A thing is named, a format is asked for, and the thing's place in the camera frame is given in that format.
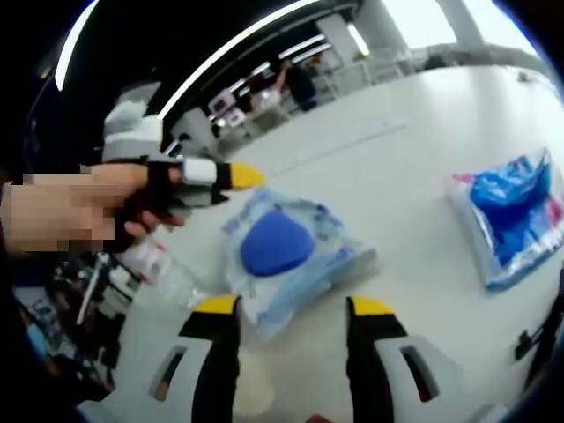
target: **fluorescent light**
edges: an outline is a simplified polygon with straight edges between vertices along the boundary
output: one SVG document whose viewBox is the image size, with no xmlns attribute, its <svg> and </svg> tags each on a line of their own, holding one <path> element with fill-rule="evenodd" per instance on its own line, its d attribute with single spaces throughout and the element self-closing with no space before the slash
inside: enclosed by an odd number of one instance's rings
<svg viewBox="0 0 564 423">
<path fill-rule="evenodd" d="M 366 42 L 364 41 L 364 39 L 362 38 L 362 36 L 360 35 L 359 30 L 356 29 L 356 26 L 354 26 L 354 24 L 348 24 L 346 26 L 346 29 L 349 30 L 349 33 L 351 34 L 354 42 L 356 42 L 356 47 L 359 48 L 359 51 L 364 56 L 368 56 L 370 54 L 370 49 L 368 48 L 368 46 L 367 46 Z"/>
<path fill-rule="evenodd" d="M 325 40 L 325 35 L 323 35 L 322 33 L 319 35 L 316 35 L 315 37 L 310 38 L 309 40 L 305 40 L 304 42 L 301 42 L 300 44 L 296 44 L 293 47 L 290 47 L 288 50 L 284 50 L 282 53 L 280 53 L 278 55 L 278 58 L 283 59 L 285 57 L 291 56 L 293 55 L 296 51 L 300 51 L 305 47 L 309 47 L 312 44 L 315 44 L 316 42 L 319 42 L 321 40 Z"/>
<path fill-rule="evenodd" d="M 529 54 L 536 55 L 527 37 L 509 16 L 503 13 L 490 0 L 464 0 L 468 11 L 474 18 L 482 38 L 489 44 L 519 48 Z"/>
<path fill-rule="evenodd" d="M 167 147 L 165 152 L 163 152 L 163 154 L 165 156 L 169 156 L 179 143 L 180 143 L 180 141 L 175 139 L 172 143 L 170 143 L 170 145 Z"/>
<path fill-rule="evenodd" d="M 326 43 L 326 44 L 322 44 L 319 47 L 312 48 L 311 50 L 306 51 L 304 54 L 296 56 L 294 59 L 292 59 L 292 63 L 296 64 L 297 62 L 301 62 L 302 60 L 307 59 L 308 57 L 311 57 L 313 55 L 316 55 L 317 53 L 321 53 L 322 51 L 331 47 L 332 46 L 329 43 Z"/>
<path fill-rule="evenodd" d="M 260 75 L 261 73 L 263 73 L 264 71 L 266 71 L 268 68 L 271 67 L 271 63 L 270 62 L 264 62 L 263 64 L 261 64 L 258 68 L 256 68 L 255 70 L 253 70 L 251 72 L 251 75 L 253 77 L 255 77 L 256 75 Z"/>
<path fill-rule="evenodd" d="M 86 7 L 80 14 L 77 21 L 70 29 L 67 39 L 64 41 L 63 50 L 61 50 L 59 62 L 56 64 L 55 70 L 55 83 L 59 91 L 63 90 L 64 78 L 66 77 L 67 70 L 69 69 L 69 63 L 71 62 L 74 46 L 77 44 L 78 37 L 80 36 L 82 29 L 85 27 L 86 21 L 90 18 L 96 4 L 98 4 L 98 0 L 94 0 L 88 4 L 88 7 Z"/>
<path fill-rule="evenodd" d="M 247 95 L 248 93 L 250 93 L 250 88 L 246 86 L 245 88 L 239 91 L 239 97 L 242 97 L 243 95 Z"/>
<path fill-rule="evenodd" d="M 289 4 L 286 7 L 278 9 L 274 11 L 270 15 L 258 20 L 253 25 L 249 26 L 247 29 L 243 30 L 242 32 L 235 35 L 231 40 L 226 42 L 221 48 L 213 53 L 210 57 L 208 57 L 205 62 L 200 64 L 196 70 L 180 85 L 180 87 L 176 90 L 176 92 L 168 99 L 167 104 L 160 110 L 159 119 L 164 119 L 165 116 L 170 112 L 173 108 L 174 104 L 182 97 L 186 90 L 188 90 L 192 84 L 196 82 L 198 78 L 202 76 L 204 72 L 206 72 L 210 67 L 216 63 L 222 56 L 224 56 L 229 50 L 234 48 L 237 44 L 242 42 L 243 40 L 247 39 L 253 33 L 263 29 L 265 26 L 271 24 L 275 20 L 283 18 L 288 13 L 292 13 L 293 11 L 297 11 L 302 7 L 308 6 L 310 4 L 316 3 L 319 0 L 299 0 L 295 3 Z"/>
<path fill-rule="evenodd" d="M 456 42 L 455 33 L 435 0 L 382 0 L 409 48 Z"/>
<path fill-rule="evenodd" d="M 237 82 L 235 82 L 233 85 L 229 87 L 229 91 L 233 92 L 238 90 L 244 83 L 245 83 L 244 79 L 239 79 Z"/>
</svg>

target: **blue sponge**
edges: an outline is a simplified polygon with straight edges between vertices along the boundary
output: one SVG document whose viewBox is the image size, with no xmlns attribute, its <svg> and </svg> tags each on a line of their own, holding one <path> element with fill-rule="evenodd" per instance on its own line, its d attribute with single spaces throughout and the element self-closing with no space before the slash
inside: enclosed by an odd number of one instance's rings
<svg viewBox="0 0 564 423">
<path fill-rule="evenodd" d="M 282 211 L 271 211 L 251 228 L 241 244 L 241 261 L 254 276 L 273 276 L 308 260 L 314 251 L 308 230 Z"/>
</svg>

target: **table surface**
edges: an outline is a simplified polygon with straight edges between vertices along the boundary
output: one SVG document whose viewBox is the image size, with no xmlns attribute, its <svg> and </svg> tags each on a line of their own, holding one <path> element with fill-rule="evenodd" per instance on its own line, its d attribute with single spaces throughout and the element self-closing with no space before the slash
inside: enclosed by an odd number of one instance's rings
<svg viewBox="0 0 564 423">
<path fill-rule="evenodd" d="M 353 293 L 393 307 L 409 333 L 462 366 L 485 400 L 515 404 L 532 358 L 515 362 L 516 340 L 545 319 L 563 251 L 506 292 L 489 293 L 444 182 L 541 146 L 564 169 L 560 102 L 543 77 L 520 83 L 518 71 L 448 68 L 370 87 L 293 119 L 232 157 L 262 169 L 273 189 L 328 205 L 379 257 L 373 277 L 326 294 L 269 344 L 243 321 L 241 349 L 266 373 L 274 399 L 260 418 L 235 421 L 303 422 L 314 413 L 352 420 L 345 297 Z M 382 122 L 404 127 L 377 136 Z M 219 229 L 251 194 L 230 194 L 230 202 L 195 211 L 184 228 L 160 228 L 156 237 L 206 283 L 221 286 Z M 125 323 L 116 383 L 131 383 L 143 355 L 176 335 L 186 316 L 144 286 Z M 256 385 L 242 389 L 259 398 L 266 388 Z"/>
</svg>

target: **plastic bottle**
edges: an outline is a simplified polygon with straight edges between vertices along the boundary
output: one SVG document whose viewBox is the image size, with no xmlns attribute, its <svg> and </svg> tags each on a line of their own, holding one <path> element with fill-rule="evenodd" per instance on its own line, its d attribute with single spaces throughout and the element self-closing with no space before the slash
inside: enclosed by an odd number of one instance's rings
<svg viewBox="0 0 564 423">
<path fill-rule="evenodd" d="M 151 237 L 120 255 L 120 260 L 167 300 L 193 308 L 210 296 L 198 277 Z"/>
</svg>

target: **pixelated hand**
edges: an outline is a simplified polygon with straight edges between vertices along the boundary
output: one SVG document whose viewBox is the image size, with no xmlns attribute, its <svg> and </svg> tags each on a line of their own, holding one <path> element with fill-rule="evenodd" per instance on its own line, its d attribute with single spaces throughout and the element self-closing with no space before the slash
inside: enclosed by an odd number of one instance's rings
<svg viewBox="0 0 564 423">
<path fill-rule="evenodd" d="M 173 184 L 181 182 L 180 170 L 170 169 L 169 176 Z M 147 185 L 147 179 L 146 166 L 107 164 L 90 167 L 90 173 L 34 174 L 24 185 L 6 185 L 0 217 L 7 247 L 61 251 L 69 250 L 69 241 L 113 240 L 114 213 Z M 142 210 L 124 228 L 140 239 L 159 223 L 184 222 Z"/>
</svg>

